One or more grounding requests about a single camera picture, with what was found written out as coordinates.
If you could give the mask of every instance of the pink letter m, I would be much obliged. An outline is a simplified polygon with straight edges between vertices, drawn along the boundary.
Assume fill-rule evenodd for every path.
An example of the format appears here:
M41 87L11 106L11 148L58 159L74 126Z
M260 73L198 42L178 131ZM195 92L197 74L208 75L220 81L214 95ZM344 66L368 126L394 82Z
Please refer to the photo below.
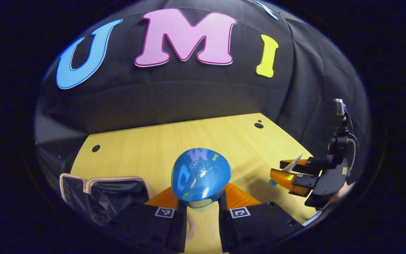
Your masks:
M143 18L148 19L148 27L142 54L134 60L139 67L161 65L170 60L170 54L164 51L165 37L181 61L187 61L205 39L203 50L197 54L199 61L217 65L233 62L230 36L237 21L230 16L213 12L193 26L179 9L167 8L149 12Z

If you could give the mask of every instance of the light wood tabletop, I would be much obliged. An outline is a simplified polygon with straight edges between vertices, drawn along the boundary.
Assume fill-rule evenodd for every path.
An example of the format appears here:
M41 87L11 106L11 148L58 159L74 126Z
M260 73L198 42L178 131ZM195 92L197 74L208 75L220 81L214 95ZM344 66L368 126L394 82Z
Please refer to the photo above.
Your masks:
M261 121L263 128L255 127ZM100 146L97 152L92 148ZM223 155L232 167L230 183L260 202L274 201L295 220L304 223L316 210L304 205L306 198L268 184L270 169L280 160L311 154L274 122L260 113L216 117L89 135L71 174L92 177L138 176L153 195L170 187L178 156L191 148L208 148ZM195 235L185 253L222 253L219 238L219 205L187 208L195 221Z

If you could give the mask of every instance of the letter i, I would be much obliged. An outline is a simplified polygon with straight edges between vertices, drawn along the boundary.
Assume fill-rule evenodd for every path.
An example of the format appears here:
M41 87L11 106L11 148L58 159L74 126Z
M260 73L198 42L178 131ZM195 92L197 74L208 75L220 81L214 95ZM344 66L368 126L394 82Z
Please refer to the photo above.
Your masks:
M278 48L278 43L264 34L261 34L261 39L264 41L263 59L261 59L261 63L256 67L256 73L272 78L273 60L275 58L275 50Z

